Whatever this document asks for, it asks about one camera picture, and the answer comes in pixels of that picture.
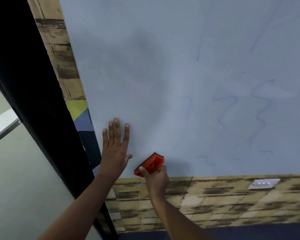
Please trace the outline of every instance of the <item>yellow triangle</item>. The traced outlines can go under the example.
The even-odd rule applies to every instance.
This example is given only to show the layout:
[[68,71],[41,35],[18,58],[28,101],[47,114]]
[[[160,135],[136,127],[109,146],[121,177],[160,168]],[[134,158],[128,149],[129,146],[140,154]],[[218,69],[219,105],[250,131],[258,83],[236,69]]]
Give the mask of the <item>yellow triangle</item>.
[[73,121],[88,108],[86,100],[66,100],[65,104],[67,105]]

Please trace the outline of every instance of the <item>left hand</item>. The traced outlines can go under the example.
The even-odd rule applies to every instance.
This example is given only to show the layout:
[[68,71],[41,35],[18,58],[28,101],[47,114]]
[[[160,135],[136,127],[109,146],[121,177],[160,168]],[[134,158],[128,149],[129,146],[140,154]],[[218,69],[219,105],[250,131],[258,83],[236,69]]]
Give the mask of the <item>left hand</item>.
[[109,139],[107,129],[102,130],[102,136],[103,149],[98,174],[116,181],[126,168],[129,159],[133,157],[131,154],[126,155],[130,138],[129,124],[125,124],[122,143],[120,123],[117,118],[114,122],[109,121]]

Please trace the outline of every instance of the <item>hand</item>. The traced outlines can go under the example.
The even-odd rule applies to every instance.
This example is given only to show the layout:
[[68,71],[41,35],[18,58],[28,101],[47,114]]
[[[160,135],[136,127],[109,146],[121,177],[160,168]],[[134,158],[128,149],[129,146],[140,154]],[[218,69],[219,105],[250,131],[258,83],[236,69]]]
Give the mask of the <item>hand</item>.
[[148,194],[152,204],[156,200],[164,199],[164,194],[169,182],[166,166],[161,166],[158,171],[153,174],[149,174],[148,171],[142,166],[140,166],[139,169],[145,177]]
[[125,125],[124,137],[121,143],[121,129],[117,118],[109,122],[109,139],[107,129],[102,130],[103,149],[101,163],[98,174],[102,174],[108,179],[116,181],[127,166],[127,163],[133,155],[127,154],[130,138],[129,124]]

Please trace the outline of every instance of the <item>wooden panel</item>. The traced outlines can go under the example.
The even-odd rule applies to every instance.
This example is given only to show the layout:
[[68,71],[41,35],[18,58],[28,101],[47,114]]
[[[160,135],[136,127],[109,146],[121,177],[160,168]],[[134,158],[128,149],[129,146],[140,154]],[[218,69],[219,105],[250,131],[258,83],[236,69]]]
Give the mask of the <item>wooden panel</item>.
[[[281,181],[272,189],[248,190],[260,178]],[[300,222],[300,175],[172,177],[166,198],[203,228]],[[164,229],[144,178],[118,179],[105,203],[118,232]]]
[[85,100],[59,0],[28,0],[65,100]]

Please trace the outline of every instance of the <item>white switch plate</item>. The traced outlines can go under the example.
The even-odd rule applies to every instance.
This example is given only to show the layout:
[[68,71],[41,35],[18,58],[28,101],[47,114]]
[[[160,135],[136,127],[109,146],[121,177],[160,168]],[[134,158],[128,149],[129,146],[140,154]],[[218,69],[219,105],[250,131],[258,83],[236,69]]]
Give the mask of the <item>white switch plate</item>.
[[267,189],[272,188],[280,181],[280,178],[256,179],[248,189]]

